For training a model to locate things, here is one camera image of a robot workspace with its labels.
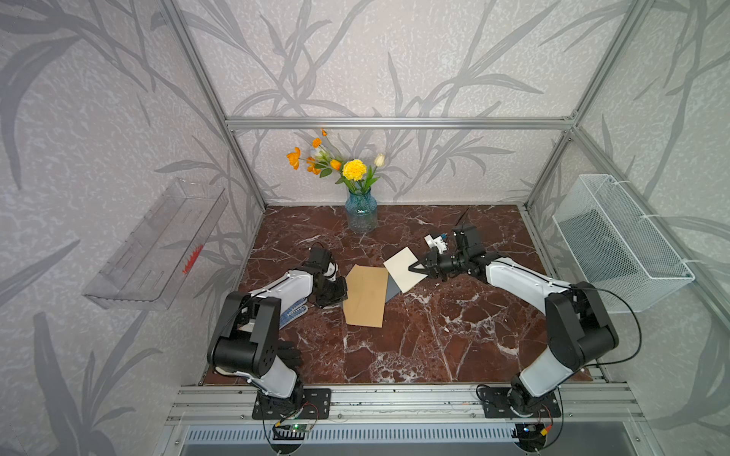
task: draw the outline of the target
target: clear plastic basket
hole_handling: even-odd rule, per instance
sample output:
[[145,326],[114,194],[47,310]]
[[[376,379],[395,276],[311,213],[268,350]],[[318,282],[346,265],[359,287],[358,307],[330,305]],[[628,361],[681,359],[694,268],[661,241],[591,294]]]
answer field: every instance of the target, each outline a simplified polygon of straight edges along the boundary
[[175,179],[83,295],[105,309],[170,307],[228,204],[224,190]]

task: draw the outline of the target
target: wallpaper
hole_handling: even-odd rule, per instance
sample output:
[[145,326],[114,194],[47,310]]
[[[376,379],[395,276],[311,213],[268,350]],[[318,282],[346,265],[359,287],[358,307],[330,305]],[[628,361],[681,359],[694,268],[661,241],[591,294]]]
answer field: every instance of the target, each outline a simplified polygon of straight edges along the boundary
[[[229,117],[561,117],[577,105],[630,1],[179,3]],[[344,202],[345,191],[284,171],[284,155],[307,144],[298,137],[318,133],[237,132],[269,203]],[[516,196],[526,195],[556,137],[342,131],[335,140],[353,157],[390,157],[376,198],[407,204],[523,201]]]
[[[261,220],[155,2],[0,1],[0,455],[146,455]],[[81,290],[175,177],[230,202],[163,312]]]
[[[728,30],[730,1],[655,1],[582,124],[726,290]],[[621,342],[606,360],[630,355],[638,343],[631,315],[612,318]],[[726,454],[728,331],[689,287],[641,312],[639,320],[642,352],[607,366],[609,375],[631,384],[666,455]]]

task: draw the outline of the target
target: metal grille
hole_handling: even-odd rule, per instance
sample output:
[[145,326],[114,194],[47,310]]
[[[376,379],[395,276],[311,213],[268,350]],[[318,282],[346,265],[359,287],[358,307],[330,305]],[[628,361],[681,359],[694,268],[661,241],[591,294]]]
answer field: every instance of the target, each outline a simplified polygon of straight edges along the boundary
[[[507,423],[483,424],[317,424],[306,434],[304,442],[313,444],[394,444],[394,443],[449,443],[449,442],[511,442],[515,425]],[[271,424],[266,426],[269,438]],[[291,433],[279,431],[284,436]],[[185,444],[265,444],[264,428],[258,425],[196,425],[190,426]]]

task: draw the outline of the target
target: white plastic part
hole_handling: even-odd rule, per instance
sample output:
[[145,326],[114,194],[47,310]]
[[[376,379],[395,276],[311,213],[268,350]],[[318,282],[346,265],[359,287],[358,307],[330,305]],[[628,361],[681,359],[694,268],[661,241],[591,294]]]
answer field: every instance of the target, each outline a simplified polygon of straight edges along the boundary
[[248,383],[255,385],[263,394],[275,398],[288,398],[296,384],[296,372],[286,367],[278,356],[274,358],[274,363],[269,371],[260,379],[248,372],[238,371],[235,374],[246,378]]
[[[562,293],[570,286],[569,282],[532,271],[511,258],[492,261],[486,266],[485,272],[487,282],[491,285],[509,291],[543,314],[545,298],[551,293]],[[527,391],[538,398],[554,390],[571,375],[573,370],[558,361],[548,347],[520,373],[520,380]]]
[[538,398],[554,390],[571,375],[573,370],[563,366],[548,347],[531,365],[520,372],[520,380],[528,393]]
[[436,247],[439,250],[439,253],[446,252],[447,246],[444,242],[444,238],[442,238],[441,236],[437,236],[436,239],[434,239],[429,234],[424,239],[426,240],[426,244],[429,246],[429,248]]
[[285,312],[297,301],[312,294],[314,278],[308,272],[291,270],[263,288],[250,291],[251,296],[279,298],[281,312]]
[[555,280],[515,263],[511,258],[492,261],[485,269],[487,282],[509,291],[518,298],[545,313],[545,298],[551,293],[562,293],[569,282]]

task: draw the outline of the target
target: kraft paper envelope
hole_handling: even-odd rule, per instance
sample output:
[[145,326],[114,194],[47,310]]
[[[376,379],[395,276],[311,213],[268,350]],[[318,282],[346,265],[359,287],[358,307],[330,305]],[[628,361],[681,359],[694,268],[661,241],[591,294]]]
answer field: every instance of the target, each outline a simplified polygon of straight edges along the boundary
[[348,325],[383,327],[388,270],[354,265],[347,275],[347,299],[342,303]]

